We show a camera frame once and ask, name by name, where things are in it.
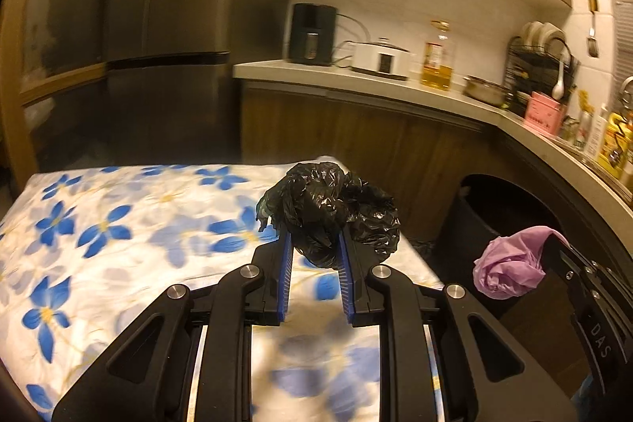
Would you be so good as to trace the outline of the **black plastic bag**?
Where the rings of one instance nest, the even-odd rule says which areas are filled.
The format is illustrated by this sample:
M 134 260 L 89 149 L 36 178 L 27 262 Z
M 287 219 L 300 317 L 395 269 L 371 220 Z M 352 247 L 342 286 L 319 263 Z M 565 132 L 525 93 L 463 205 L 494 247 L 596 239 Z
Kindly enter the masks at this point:
M 298 163 L 256 205 L 260 228 L 283 226 L 313 266 L 335 266 L 338 237 L 353 241 L 382 260 L 397 251 L 400 219 L 394 197 L 338 164 Z

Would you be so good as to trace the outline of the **light pink plastic bag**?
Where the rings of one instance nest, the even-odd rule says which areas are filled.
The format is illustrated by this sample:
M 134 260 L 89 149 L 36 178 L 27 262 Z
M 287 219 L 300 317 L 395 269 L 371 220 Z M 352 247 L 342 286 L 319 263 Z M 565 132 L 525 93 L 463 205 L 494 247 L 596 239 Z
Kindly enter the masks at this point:
M 546 275 L 541 258 L 550 237 L 570 247 L 559 231 L 547 226 L 532 226 L 491 240 L 482 256 L 474 261 L 472 276 L 476 290 L 493 300 L 522 297 L 535 290 Z

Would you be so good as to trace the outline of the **black trash bin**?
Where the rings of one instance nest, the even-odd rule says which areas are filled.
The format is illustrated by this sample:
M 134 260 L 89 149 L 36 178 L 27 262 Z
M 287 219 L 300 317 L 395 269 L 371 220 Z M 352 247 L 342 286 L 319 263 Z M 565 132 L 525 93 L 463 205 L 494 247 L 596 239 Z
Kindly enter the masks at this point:
M 442 283 L 466 288 L 500 318 L 520 297 L 493 300 L 478 292 L 473 284 L 474 261 L 491 240 L 532 226 L 547 226 L 562 235 L 558 218 L 538 197 L 510 181 L 470 174 L 460 183 L 428 262 Z

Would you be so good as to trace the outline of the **wooden lower cabinet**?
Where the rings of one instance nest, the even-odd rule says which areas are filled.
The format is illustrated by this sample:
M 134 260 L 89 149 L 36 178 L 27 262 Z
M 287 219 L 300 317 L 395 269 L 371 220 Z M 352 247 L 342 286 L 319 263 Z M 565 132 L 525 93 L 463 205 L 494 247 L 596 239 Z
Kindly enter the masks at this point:
M 329 156 L 394 196 L 411 240 L 434 240 L 459 183 L 492 174 L 553 211 L 586 256 L 632 277 L 632 209 L 599 176 L 505 115 L 467 115 L 376 95 L 245 79 L 247 164 Z

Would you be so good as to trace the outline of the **yellow detergent bottle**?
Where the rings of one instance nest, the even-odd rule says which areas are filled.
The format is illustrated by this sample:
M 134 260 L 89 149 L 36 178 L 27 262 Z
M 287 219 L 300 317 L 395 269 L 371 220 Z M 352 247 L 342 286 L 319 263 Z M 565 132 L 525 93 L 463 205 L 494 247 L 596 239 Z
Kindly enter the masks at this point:
M 598 164 L 616 179 L 621 177 L 632 142 L 632 127 L 626 117 L 612 112 L 608 119 L 598 155 Z

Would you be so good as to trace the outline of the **white spray bottle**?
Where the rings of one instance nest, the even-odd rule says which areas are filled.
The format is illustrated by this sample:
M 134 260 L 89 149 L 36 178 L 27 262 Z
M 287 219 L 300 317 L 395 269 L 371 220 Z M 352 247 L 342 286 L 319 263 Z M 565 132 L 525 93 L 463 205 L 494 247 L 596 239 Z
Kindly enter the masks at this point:
M 588 159 L 592 159 L 594 162 L 598 160 L 598 156 L 600 154 L 604 134 L 606 131 L 608 120 L 608 109 L 606 104 L 602 104 L 601 108 L 596 115 L 592 119 L 591 130 L 589 132 L 584 153 L 588 157 Z

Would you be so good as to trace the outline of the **floral blue white tablecloth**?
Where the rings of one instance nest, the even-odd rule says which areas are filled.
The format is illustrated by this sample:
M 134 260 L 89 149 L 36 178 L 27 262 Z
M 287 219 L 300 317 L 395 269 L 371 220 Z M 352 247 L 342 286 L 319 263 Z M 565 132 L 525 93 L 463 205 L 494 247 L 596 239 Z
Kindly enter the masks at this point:
M 282 165 L 100 167 L 33 176 L 1 213 L 6 421 L 47 421 L 73 383 L 173 284 L 216 284 L 274 240 L 255 207 Z M 293 259 L 279 327 L 252 337 L 258 421 L 374 421 L 379 333 L 345 320 L 338 275 Z

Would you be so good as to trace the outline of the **pink utensil holder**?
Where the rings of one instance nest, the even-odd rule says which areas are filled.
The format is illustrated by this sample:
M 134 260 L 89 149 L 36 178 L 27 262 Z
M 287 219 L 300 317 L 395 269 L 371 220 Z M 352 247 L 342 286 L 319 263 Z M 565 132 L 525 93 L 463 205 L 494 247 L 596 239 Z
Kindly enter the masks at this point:
M 527 105 L 523 124 L 535 132 L 557 136 L 567 114 L 567 105 L 540 92 L 533 92 Z

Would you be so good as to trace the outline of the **cooking oil bottle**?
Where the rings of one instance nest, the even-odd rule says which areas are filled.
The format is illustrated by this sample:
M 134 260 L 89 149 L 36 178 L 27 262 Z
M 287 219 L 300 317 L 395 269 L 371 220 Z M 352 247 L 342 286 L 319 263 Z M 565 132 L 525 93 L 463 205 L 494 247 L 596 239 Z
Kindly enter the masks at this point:
M 434 33 L 425 44 L 421 82 L 426 87 L 447 91 L 453 76 L 455 40 L 447 21 L 434 19 L 430 24 Z

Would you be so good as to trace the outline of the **white rice cooker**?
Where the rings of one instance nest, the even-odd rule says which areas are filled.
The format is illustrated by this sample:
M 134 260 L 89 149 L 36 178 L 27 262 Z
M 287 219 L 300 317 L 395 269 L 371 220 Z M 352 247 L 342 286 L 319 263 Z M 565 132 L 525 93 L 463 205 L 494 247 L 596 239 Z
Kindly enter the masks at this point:
M 407 79 L 412 55 L 409 50 L 389 42 L 357 43 L 352 56 L 351 68 L 391 79 Z

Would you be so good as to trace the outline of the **steel bowl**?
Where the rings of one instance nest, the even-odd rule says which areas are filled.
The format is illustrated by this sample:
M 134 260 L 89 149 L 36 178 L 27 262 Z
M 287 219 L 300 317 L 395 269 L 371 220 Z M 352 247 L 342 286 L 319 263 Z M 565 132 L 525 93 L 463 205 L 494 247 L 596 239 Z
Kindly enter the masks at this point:
M 505 87 L 485 79 L 475 76 L 464 78 L 464 95 L 487 105 L 501 108 L 508 100 L 509 93 Z

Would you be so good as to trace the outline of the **white ladle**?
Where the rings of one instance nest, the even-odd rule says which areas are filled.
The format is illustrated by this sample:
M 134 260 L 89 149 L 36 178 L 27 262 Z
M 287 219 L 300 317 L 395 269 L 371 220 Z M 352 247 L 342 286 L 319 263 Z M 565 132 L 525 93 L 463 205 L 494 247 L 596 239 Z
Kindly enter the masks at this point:
M 563 97 L 563 94 L 565 91 L 564 69 L 565 69 L 564 53 L 561 53 L 559 57 L 557 82 L 555 83 L 555 86 L 553 86 L 552 93 L 550 94 L 550 96 L 557 102 L 561 101 L 561 98 Z

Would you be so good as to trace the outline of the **chrome sink faucet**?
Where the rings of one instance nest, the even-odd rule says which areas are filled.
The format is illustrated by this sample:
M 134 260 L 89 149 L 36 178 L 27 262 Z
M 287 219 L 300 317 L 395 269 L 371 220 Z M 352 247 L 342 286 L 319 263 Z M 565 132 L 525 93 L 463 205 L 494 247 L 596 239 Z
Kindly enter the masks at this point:
M 619 91 L 619 113 L 630 118 L 633 110 L 633 76 L 629 76 L 621 84 Z

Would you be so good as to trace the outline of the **black air fryer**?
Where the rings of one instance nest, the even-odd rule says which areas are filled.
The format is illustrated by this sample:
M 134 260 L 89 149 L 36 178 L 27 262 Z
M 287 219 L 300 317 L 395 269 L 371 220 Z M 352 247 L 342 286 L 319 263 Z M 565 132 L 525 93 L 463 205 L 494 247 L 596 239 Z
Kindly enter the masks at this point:
M 293 5 L 288 59 L 292 63 L 331 66 L 338 11 L 330 5 Z

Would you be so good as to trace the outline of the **black dish rack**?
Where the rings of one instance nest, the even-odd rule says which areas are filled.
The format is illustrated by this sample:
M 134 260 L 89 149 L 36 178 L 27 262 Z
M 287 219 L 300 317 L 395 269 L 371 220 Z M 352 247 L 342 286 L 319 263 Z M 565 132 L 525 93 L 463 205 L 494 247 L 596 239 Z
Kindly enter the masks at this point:
M 579 61 L 571 54 L 564 32 L 552 23 L 530 21 L 506 47 L 502 86 L 510 91 L 508 110 L 526 115 L 531 95 L 552 95 L 562 71 L 563 94 L 559 103 L 568 104 L 575 90 Z

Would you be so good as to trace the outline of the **hanging spatula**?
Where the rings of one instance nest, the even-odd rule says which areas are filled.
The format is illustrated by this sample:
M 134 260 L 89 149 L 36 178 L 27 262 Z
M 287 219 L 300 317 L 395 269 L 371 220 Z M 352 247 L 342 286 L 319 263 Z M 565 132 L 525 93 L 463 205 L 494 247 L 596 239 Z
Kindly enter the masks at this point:
M 597 21 L 595 20 L 595 17 L 597 16 L 597 13 L 599 12 L 598 0 L 588 0 L 588 9 L 591 15 L 590 27 L 589 27 L 588 38 L 587 38 L 588 53 L 589 53 L 589 56 L 591 56 L 591 58 L 598 58 L 598 56 L 600 56 L 600 52 L 599 52 L 599 44 L 597 41 Z

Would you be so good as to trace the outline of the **dark steel refrigerator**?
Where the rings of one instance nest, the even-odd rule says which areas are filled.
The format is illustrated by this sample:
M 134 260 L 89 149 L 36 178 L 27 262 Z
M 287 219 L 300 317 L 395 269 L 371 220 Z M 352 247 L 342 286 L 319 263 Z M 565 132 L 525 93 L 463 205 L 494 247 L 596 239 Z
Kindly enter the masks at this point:
M 235 163 L 237 64 L 282 54 L 289 0 L 107 0 L 108 121 L 121 165 Z

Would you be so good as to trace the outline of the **wooden framed glass door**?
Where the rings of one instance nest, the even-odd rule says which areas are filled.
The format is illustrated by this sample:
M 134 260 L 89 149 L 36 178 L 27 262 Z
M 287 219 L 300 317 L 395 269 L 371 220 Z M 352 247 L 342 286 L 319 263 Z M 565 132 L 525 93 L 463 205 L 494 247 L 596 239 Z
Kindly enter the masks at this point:
M 103 107 L 107 0 L 1 0 L 1 142 L 9 184 L 71 162 Z

